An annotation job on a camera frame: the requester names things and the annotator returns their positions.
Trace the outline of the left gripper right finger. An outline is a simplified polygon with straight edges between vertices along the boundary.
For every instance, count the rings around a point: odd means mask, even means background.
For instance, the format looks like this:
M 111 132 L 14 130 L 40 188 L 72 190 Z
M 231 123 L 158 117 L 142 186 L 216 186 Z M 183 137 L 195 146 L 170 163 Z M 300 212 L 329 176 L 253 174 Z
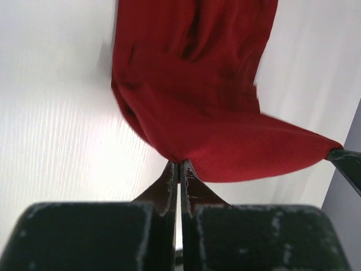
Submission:
M 231 270 L 231 206 L 198 177 L 190 161 L 180 166 L 185 270 Z

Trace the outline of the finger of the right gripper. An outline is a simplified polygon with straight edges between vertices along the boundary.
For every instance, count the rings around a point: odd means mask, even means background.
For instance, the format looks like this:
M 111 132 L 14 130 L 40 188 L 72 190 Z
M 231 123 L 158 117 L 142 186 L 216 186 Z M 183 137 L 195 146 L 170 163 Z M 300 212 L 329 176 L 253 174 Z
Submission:
M 358 195 L 361 195 L 361 153 L 332 149 L 327 160 L 338 169 Z

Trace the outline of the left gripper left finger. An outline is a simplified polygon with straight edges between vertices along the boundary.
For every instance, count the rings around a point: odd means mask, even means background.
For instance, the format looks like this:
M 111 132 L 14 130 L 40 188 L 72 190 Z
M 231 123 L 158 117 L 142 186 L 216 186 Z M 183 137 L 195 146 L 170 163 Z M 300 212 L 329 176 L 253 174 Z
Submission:
M 139 270 L 175 269 L 178 164 L 168 162 L 161 176 L 132 200 L 145 206 L 145 232 L 140 243 Z

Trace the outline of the red t shirt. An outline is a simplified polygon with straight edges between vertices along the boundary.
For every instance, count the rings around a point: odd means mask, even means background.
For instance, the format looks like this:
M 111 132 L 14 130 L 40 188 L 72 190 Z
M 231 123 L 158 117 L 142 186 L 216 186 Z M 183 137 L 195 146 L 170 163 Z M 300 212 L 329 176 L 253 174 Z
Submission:
M 206 182 L 309 167 L 341 145 L 261 112 L 277 1 L 119 1 L 111 87 L 133 130 Z

